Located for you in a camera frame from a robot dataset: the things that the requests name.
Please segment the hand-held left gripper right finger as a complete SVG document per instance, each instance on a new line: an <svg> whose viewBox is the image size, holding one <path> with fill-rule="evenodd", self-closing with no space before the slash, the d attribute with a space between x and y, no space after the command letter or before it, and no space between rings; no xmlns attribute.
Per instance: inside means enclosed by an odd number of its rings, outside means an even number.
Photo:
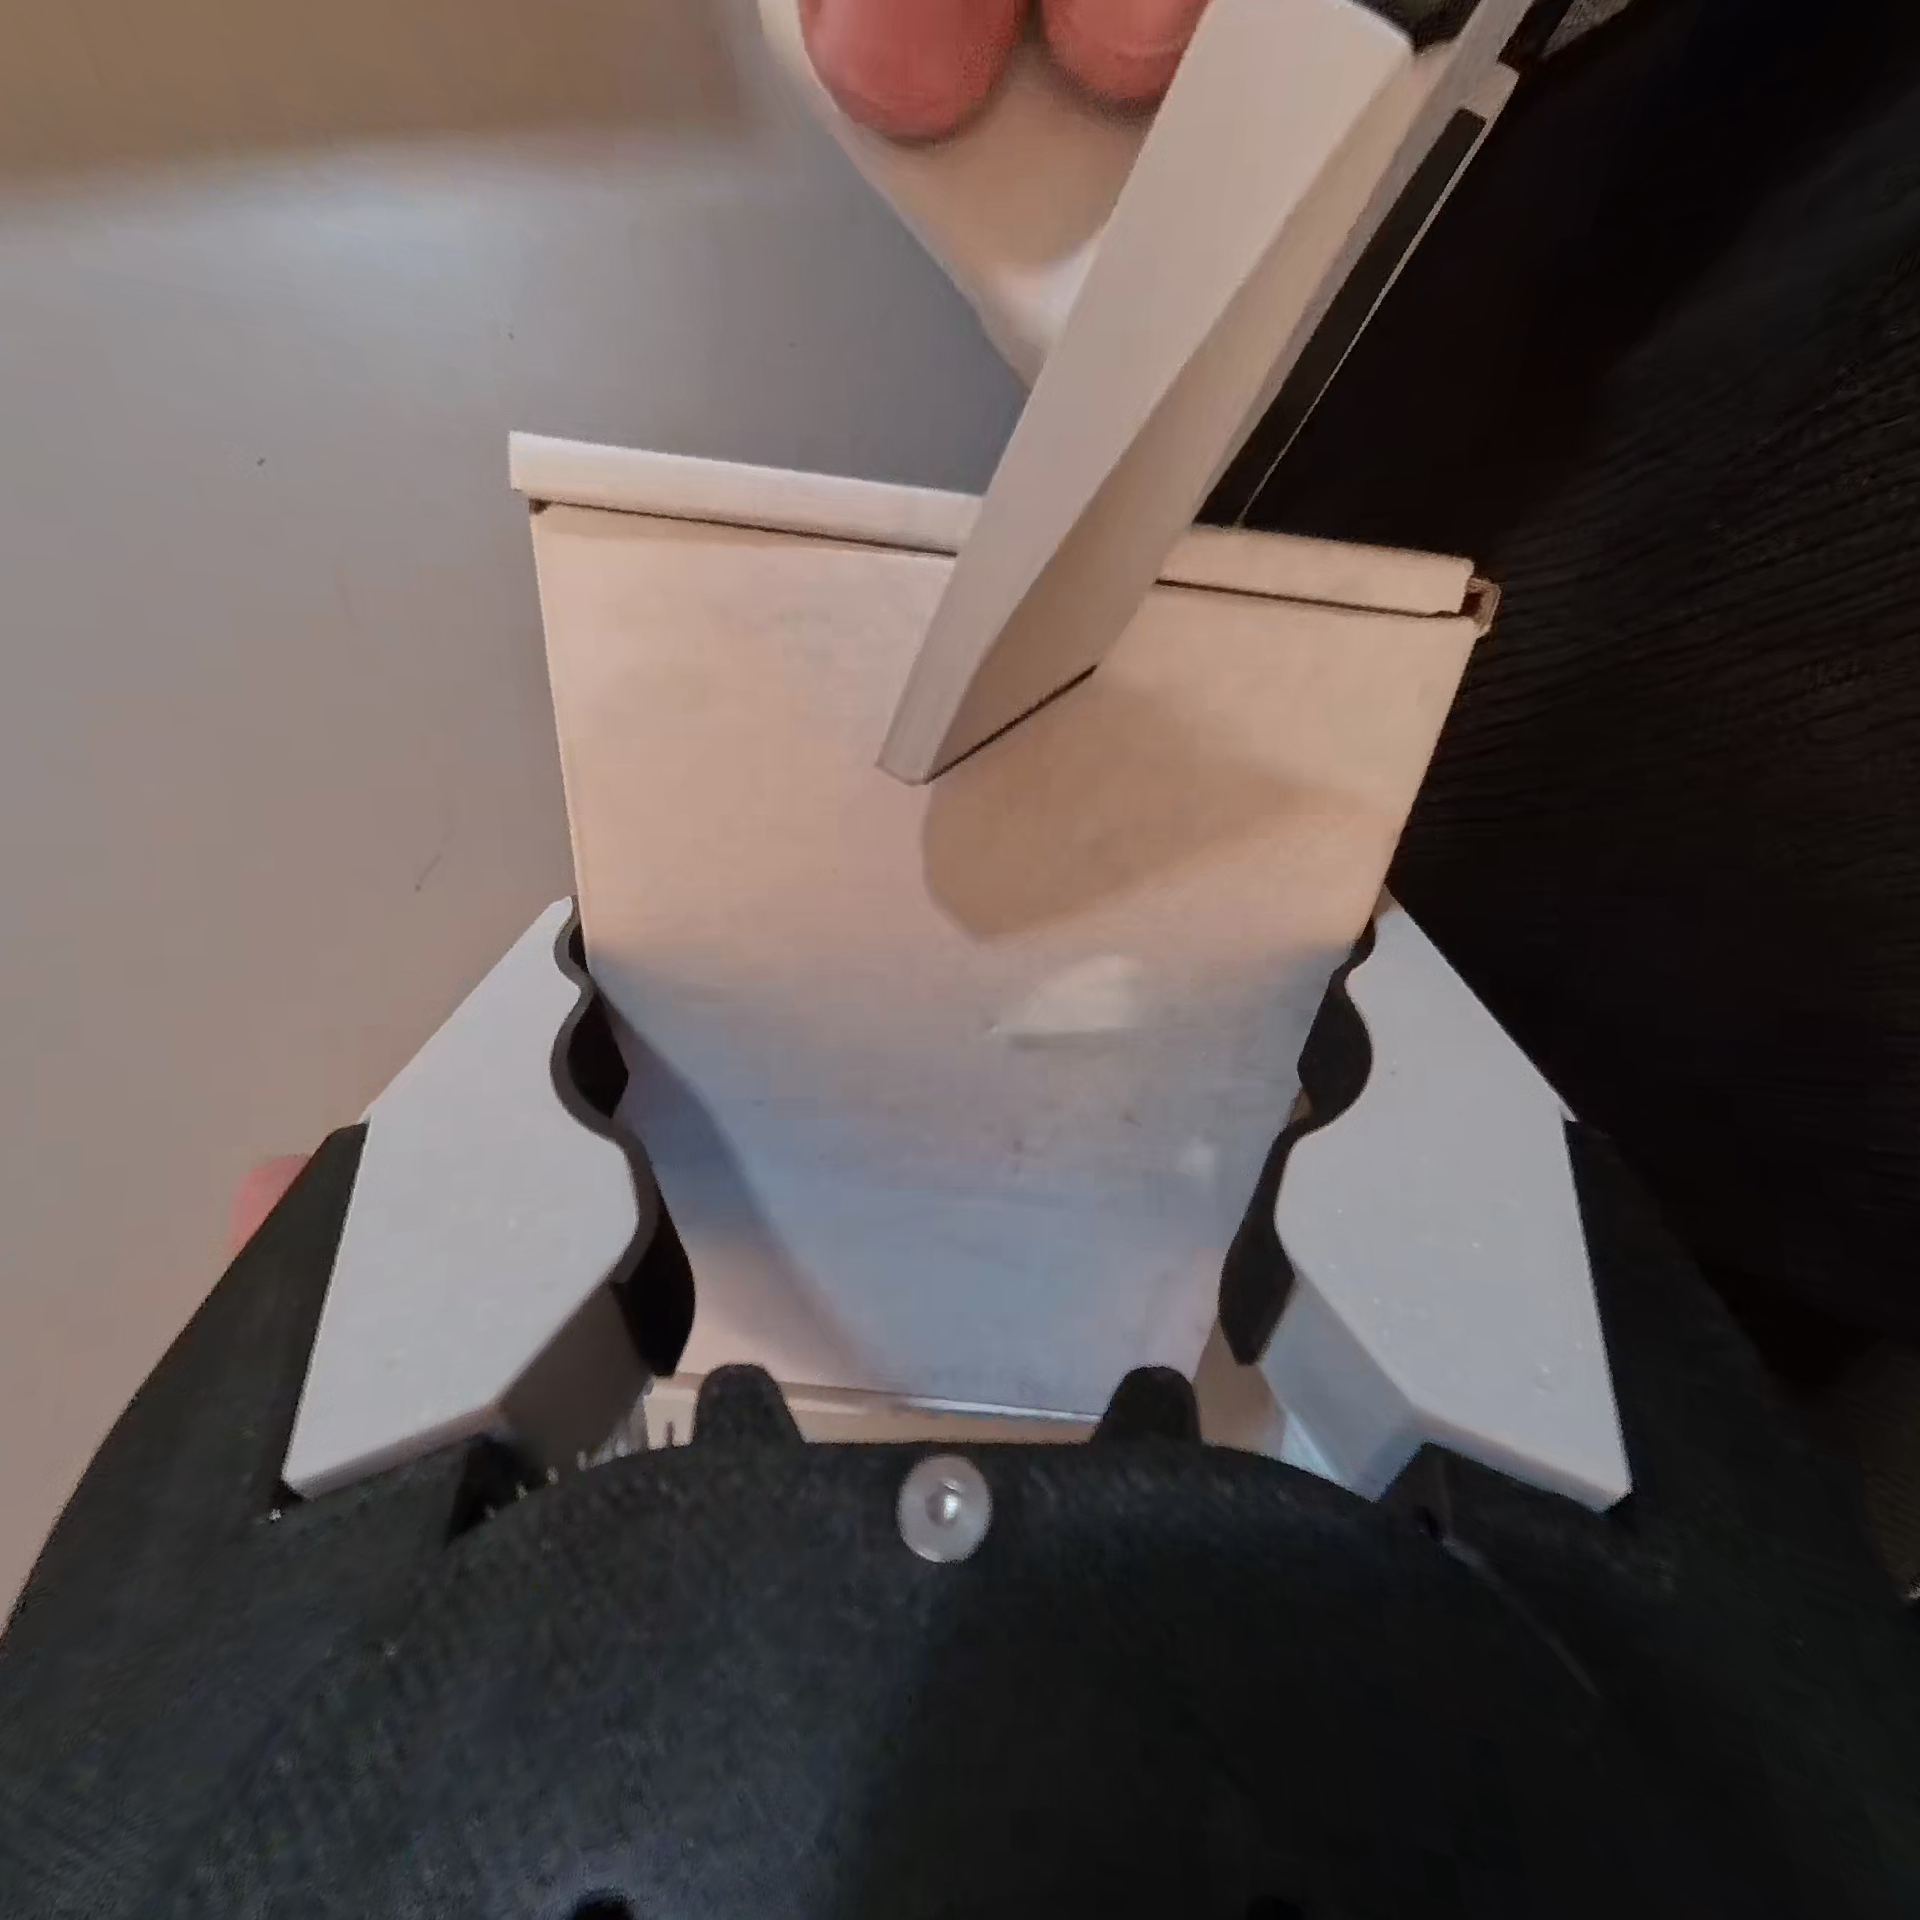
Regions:
<svg viewBox="0 0 1920 1920"><path fill-rule="evenodd" d="M1378 1499L1425 1448L1632 1485L1568 1108L1401 903L1333 972L1221 1269L1216 1439Z"/></svg>

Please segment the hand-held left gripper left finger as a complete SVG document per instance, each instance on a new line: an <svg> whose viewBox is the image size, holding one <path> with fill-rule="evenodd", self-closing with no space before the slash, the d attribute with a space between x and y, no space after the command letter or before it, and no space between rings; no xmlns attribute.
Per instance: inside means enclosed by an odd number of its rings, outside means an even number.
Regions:
<svg viewBox="0 0 1920 1920"><path fill-rule="evenodd" d="M693 1272L556 901L371 1102L282 1478L324 1498L468 1442L552 1482L644 1445Z"/></svg>

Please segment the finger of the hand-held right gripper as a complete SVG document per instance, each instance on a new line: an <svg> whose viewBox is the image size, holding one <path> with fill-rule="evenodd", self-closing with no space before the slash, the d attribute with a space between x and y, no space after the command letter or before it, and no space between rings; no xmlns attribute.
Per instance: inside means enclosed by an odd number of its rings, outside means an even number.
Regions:
<svg viewBox="0 0 1920 1920"><path fill-rule="evenodd" d="M1256 344L1275 356L1199 518L1242 526L1352 358L1501 115L1517 74L1504 59L1527 3L1443 5L1448 36L1420 43L1364 110L1263 267Z"/></svg>
<svg viewBox="0 0 1920 1920"><path fill-rule="evenodd" d="M1099 668L1407 128L1412 36L1212 5L1144 138L881 746L927 784Z"/></svg>

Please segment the white cardboard mailer box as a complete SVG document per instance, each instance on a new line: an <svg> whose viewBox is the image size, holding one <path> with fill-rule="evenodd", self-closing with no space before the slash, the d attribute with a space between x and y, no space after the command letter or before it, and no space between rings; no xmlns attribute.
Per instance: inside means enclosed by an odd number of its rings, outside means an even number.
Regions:
<svg viewBox="0 0 1920 1920"><path fill-rule="evenodd" d="M1189 1373L1498 590L1200 530L1104 664L877 766L969 494L512 435L679 1378L1087 1421Z"/></svg>

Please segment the person's right hand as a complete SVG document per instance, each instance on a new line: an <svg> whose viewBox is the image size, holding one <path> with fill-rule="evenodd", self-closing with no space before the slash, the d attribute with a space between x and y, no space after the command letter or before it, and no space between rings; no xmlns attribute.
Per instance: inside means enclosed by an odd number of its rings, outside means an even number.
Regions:
<svg viewBox="0 0 1920 1920"><path fill-rule="evenodd" d="M1088 95L1152 106L1204 12L1204 3L803 3L800 31L849 119L893 139L939 139L984 111L1032 34Z"/></svg>

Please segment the person's left hand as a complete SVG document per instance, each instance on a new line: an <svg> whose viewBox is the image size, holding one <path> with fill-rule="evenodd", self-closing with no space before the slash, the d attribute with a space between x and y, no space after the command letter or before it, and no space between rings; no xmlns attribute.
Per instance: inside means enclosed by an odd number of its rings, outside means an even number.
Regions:
<svg viewBox="0 0 1920 1920"><path fill-rule="evenodd" d="M237 1258L303 1176L309 1154L279 1154L251 1166L232 1197L224 1254Z"/></svg>

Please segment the person's dark clothing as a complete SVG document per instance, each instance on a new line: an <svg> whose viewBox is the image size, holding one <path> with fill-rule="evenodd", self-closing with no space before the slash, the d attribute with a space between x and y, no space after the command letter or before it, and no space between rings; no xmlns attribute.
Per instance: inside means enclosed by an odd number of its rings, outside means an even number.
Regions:
<svg viewBox="0 0 1920 1920"><path fill-rule="evenodd" d="M1915 1602L1917 7L1568 5L1250 508L1500 587L1389 890Z"/></svg>

